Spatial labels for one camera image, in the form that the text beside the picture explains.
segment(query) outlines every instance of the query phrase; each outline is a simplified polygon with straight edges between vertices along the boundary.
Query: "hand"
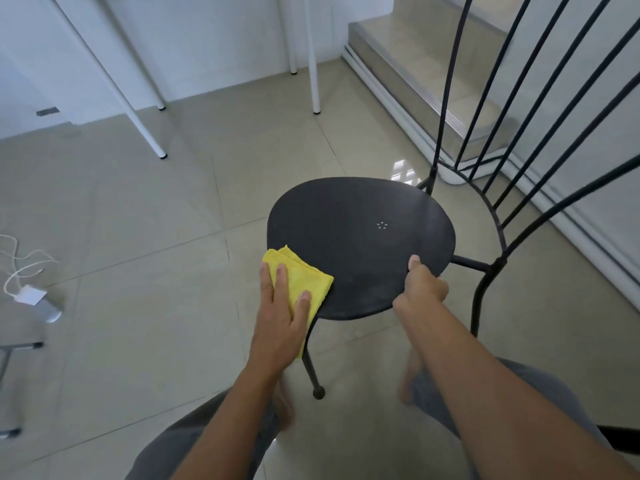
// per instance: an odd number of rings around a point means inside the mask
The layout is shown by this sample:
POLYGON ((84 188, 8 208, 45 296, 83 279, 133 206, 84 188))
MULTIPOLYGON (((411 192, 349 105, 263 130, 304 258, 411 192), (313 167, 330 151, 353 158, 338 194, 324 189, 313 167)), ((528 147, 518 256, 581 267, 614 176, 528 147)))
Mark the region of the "hand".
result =
POLYGON ((260 268, 260 309, 255 322, 248 367, 274 379, 280 377, 298 356, 307 336, 307 319, 311 293, 302 291, 296 302, 293 318, 289 309, 287 268, 279 264, 275 290, 271 286, 269 265, 260 268))
POLYGON ((415 254, 409 258, 409 274, 404 279, 404 293, 394 300, 394 311, 405 329, 406 321, 416 312, 428 309, 429 302, 434 299, 443 302, 449 293, 449 285, 441 278, 436 278, 427 266, 420 263, 415 254))

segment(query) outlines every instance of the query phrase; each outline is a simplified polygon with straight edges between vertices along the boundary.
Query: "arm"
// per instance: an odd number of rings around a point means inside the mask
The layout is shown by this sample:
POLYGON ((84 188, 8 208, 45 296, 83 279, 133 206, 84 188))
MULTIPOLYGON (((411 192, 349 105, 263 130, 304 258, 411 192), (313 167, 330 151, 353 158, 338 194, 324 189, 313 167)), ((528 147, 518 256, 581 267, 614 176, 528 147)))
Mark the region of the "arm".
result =
POLYGON ((640 478, 493 357, 442 304, 447 284, 416 258, 394 309, 482 478, 640 478))
POLYGON ((269 268, 260 269, 260 310, 249 360, 220 409, 180 464, 172 480, 244 480, 262 416, 276 383, 307 334, 308 291, 291 317, 287 270, 278 266, 275 291, 269 268))

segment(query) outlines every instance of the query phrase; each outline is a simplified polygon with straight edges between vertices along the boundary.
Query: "bare foot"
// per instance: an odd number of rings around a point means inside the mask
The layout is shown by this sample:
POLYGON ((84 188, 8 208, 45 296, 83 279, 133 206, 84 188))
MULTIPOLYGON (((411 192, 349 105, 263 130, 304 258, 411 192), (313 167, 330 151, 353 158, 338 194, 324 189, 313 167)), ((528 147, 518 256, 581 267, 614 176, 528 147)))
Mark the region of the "bare foot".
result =
POLYGON ((402 382, 400 382, 400 387, 398 387, 398 398, 400 398, 400 402, 407 406, 411 406, 412 404, 411 382, 414 377, 418 375, 421 368, 422 361, 420 360, 420 355, 418 355, 418 352, 412 348, 411 353, 409 354, 409 361, 407 361, 406 364, 404 378, 402 379, 402 382))
POLYGON ((291 404, 282 392, 280 381, 276 384, 276 389, 273 391, 273 396, 271 398, 273 400, 273 405, 276 409, 278 419, 280 420, 280 430, 285 431, 291 426, 291 423, 293 423, 294 414, 291 404))

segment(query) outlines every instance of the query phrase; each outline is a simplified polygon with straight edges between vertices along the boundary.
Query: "gray pants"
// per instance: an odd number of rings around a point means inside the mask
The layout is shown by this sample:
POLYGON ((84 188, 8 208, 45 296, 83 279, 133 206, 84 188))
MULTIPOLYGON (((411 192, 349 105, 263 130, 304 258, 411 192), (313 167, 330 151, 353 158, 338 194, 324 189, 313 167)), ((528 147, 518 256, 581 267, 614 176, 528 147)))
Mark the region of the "gray pants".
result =
MULTIPOLYGON (((601 444, 611 447, 598 427, 589 419, 577 396, 564 383, 550 374, 533 367, 507 359, 499 360, 520 379, 536 389, 564 411, 567 416, 585 428, 601 444)), ((439 421, 454 435, 460 437, 449 410, 427 370, 420 371, 413 380, 411 389, 414 405, 425 414, 439 421)), ((167 428, 153 440, 135 460, 133 468, 127 475, 127 480, 168 480, 196 443, 213 415, 218 411, 220 404, 227 396, 227 392, 224 391, 215 396, 212 400, 167 428)), ((255 475, 264 453, 279 431, 280 422, 273 404, 269 403, 253 446, 253 458, 247 475, 249 479, 252 479, 255 475)), ((479 478, 473 466, 472 477, 479 478)))

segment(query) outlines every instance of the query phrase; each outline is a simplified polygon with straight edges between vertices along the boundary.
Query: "microfiber towel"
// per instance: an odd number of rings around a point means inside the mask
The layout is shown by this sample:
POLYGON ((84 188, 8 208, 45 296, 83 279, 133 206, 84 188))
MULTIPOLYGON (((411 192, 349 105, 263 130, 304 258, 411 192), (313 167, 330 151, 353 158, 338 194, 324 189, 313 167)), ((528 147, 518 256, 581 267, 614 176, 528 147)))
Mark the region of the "microfiber towel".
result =
MULTIPOLYGON (((293 310, 300 293, 309 290, 311 293, 311 308, 309 309, 309 318, 307 321, 307 330, 311 325, 311 320, 316 316, 318 308, 322 305, 326 294, 329 293, 333 276, 323 273, 318 268, 309 266, 302 261, 288 246, 284 246, 279 250, 268 250, 262 261, 269 265, 269 273, 271 274, 271 284, 276 283, 276 269, 280 263, 287 267, 287 277, 289 279, 289 306, 293 310)), ((302 357, 305 345, 302 344, 298 358, 302 357)))

